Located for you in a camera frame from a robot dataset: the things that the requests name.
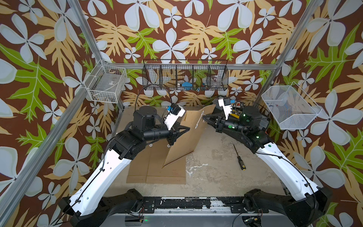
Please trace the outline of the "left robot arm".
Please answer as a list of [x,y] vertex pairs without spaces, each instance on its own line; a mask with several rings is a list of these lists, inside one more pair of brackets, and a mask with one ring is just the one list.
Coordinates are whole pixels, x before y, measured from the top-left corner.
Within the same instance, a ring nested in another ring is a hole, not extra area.
[[185,114],[181,106],[171,104],[166,110],[168,113],[164,118],[154,107],[143,106],[135,110],[133,121],[110,140],[103,160],[91,177],[73,196],[60,201],[59,207],[70,216],[73,227],[99,227],[113,214],[137,212],[141,208],[143,196],[135,189],[113,197],[105,197],[104,193],[148,145],[163,139],[173,145],[190,130],[177,122]]

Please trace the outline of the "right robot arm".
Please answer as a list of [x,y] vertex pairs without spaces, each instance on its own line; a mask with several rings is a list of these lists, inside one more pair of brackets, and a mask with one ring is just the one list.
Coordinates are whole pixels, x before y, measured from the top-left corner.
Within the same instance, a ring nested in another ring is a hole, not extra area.
[[307,227],[326,214],[331,200],[329,189],[308,179],[267,135],[269,118],[253,106],[236,109],[239,117],[224,112],[203,116],[204,121],[244,144],[263,160],[286,186],[289,195],[253,189],[244,195],[247,211],[266,209],[287,216],[296,227]]

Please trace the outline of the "brown kraft file bag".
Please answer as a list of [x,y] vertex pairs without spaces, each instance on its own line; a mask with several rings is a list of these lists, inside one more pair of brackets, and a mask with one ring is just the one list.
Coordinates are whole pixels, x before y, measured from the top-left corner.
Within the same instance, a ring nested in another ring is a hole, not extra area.
[[163,166],[167,166],[186,155],[192,153],[203,132],[207,128],[207,122],[203,120],[203,116],[212,114],[215,104],[205,107],[186,107],[186,113],[180,121],[180,125],[189,127],[189,131],[179,137],[173,146],[171,146]]
[[147,147],[140,152],[130,163],[126,183],[146,183],[151,148]]
[[147,146],[148,154],[146,183],[186,184],[186,158],[164,165],[171,146],[160,140]]

